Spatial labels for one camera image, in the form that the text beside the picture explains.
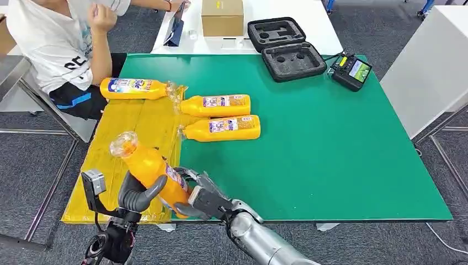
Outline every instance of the green table mat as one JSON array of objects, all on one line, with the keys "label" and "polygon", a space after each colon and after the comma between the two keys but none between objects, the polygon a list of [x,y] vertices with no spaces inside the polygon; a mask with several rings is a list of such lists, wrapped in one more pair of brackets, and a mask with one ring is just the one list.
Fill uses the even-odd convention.
[{"label": "green table mat", "polygon": [[121,77],[249,94],[260,138],[185,140],[180,165],[268,221],[452,219],[374,73],[354,93],[326,73],[275,83],[260,55],[129,55]]}]

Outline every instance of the bottle label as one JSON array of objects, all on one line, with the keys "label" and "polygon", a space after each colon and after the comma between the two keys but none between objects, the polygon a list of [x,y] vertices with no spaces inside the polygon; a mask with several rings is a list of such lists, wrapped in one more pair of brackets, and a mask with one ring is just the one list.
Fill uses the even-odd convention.
[{"label": "bottle label", "polygon": [[184,191],[187,191],[187,183],[185,180],[177,173],[174,168],[170,167],[166,163],[166,175],[171,178],[173,181],[179,183],[179,185],[184,189]]},{"label": "bottle label", "polygon": [[229,107],[242,106],[246,104],[245,96],[218,96],[218,97],[203,97],[203,107]]},{"label": "bottle label", "polygon": [[151,80],[146,79],[111,78],[108,85],[109,91],[116,93],[148,92],[150,87]]},{"label": "bottle label", "polygon": [[236,131],[251,129],[255,127],[252,117],[241,117],[237,119],[213,120],[209,122],[210,133],[219,133],[221,131]]}]

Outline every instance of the blue stripe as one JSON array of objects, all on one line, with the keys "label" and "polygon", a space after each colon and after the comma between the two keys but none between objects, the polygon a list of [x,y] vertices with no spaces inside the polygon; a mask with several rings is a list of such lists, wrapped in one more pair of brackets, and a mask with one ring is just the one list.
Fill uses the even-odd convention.
[{"label": "blue stripe", "polygon": [[82,102],[85,102],[87,100],[91,99],[91,93],[86,93],[82,96],[79,96],[77,98],[75,98],[74,100],[72,100],[72,104],[71,105],[68,105],[68,106],[64,106],[64,105],[56,105],[57,108],[59,109],[70,109],[70,108],[73,108],[74,106],[76,106],[77,104],[80,104]]}]

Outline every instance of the white t-shirt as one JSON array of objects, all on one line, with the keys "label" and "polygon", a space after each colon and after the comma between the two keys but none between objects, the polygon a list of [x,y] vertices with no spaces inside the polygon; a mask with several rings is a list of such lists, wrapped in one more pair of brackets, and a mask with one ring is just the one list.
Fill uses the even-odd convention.
[{"label": "white t-shirt", "polygon": [[88,10],[93,2],[110,7],[117,15],[125,14],[130,5],[130,0],[68,0],[69,18],[32,0],[9,1],[8,30],[33,63],[45,93],[66,82],[84,91],[91,85],[93,46]]}]

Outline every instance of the orange juice bottle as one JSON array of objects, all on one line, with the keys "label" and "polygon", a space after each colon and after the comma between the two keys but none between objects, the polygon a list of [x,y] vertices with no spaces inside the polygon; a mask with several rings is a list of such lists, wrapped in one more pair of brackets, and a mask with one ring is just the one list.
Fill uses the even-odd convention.
[{"label": "orange juice bottle", "polygon": [[162,158],[158,150],[139,143],[136,133],[126,131],[110,144],[110,153],[122,158],[130,173],[146,188],[153,185],[161,175],[167,175],[167,182],[159,193],[163,204],[175,211],[177,217],[187,218],[177,212],[174,203],[187,203],[190,196],[185,180]]},{"label": "orange juice bottle", "polygon": [[250,140],[260,137],[260,119],[257,115],[246,115],[199,120],[182,132],[187,139],[199,142]]},{"label": "orange juice bottle", "polygon": [[231,117],[250,114],[249,95],[193,96],[180,103],[182,113],[195,117]]},{"label": "orange juice bottle", "polygon": [[171,84],[149,79],[106,78],[101,82],[100,91],[107,99],[158,99],[167,96]]}]

